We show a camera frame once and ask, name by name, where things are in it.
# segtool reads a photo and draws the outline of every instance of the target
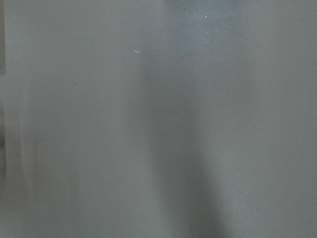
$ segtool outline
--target gray background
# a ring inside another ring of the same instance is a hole
[[[316,12],[4,0],[1,237],[316,237]]]

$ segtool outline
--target metal surface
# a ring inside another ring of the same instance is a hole
[[[317,2],[5,0],[2,238],[317,237]]]

